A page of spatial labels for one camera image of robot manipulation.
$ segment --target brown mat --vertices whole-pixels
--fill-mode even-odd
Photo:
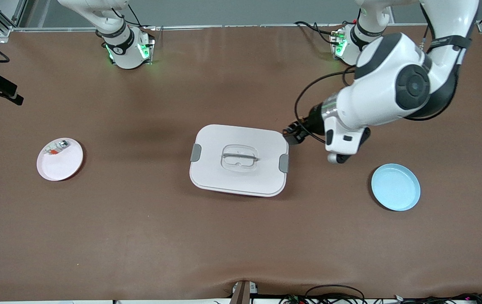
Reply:
[[[390,27],[419,41],[424,27]],[[482,292],[482,36],[445,114],[374,127],[346,164],[307,140],[275,198],[196,188],[197,132],[212,123],[281,130],[316,77],[341,71],[317,33],[215,28],[160,34],[156,62],[108,64],[94,33],[13,33],[0,74],[0,300],[193,299],[239,279],[261,293],[343,283],[369,297]],[[342,87],[314,87],[305,114]],[[48,141],[87,150],[64,182],[36,172]],[[419,178],[408,212],[374,202],[370,175],[400,163]]]

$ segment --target small object on plate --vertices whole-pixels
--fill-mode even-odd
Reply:
[[[413,208],[421,196],[421,186],[414,173],[396,163],[376,169],[370,185],[378,202],[394,211]]]
[[[66,149],[70,144],[68,141],[61,140],[59,142],[50,142],[45,148],[44,152],[51,155],[56,155]]]
[[[49,148],[61,148],[62,153],[50,154]],[[71,138],[59,138],[47,144],[38,154],[36,169],[48,181],[62,181],[73,176],[83,163],[83,148]]]

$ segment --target white container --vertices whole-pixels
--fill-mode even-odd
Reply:
[[[276,131],[207,125],[192,149],[190,179],[201,189],[275,196],[286,185],[288,151]]]

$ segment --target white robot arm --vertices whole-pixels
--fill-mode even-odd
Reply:
[[[361,51],[370,42],[381,37],[391,19],[391,6],[407,5],[419,0],[355,0],[359,8],[359,17],[355,24],[348,24],[338,31],[342,33],[334,42],[335,56],[346,64],[355,65]]]
[[[115,11],[128,0],[58,0],[92,23],[106,42],[111,60],[120,68],[134,69],[151,60],[154,39],[138,27],[127,25]]]
[[[433,35],[428,53],[403,33],[376,38],[357,58],[353,84],[283,131],[290,144],[300,144],[310,133],[325,135],[328,161],[343,163],[370,136],[368,126],[403,117],[426,120],[447,108],[479,0],[420,2]]]

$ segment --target light blue plate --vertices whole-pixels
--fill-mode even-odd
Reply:
[[[370,185],[378,202],[395,211],[411,209],[421,196],[421,186],[414,173],[396,163],[376,169]]]

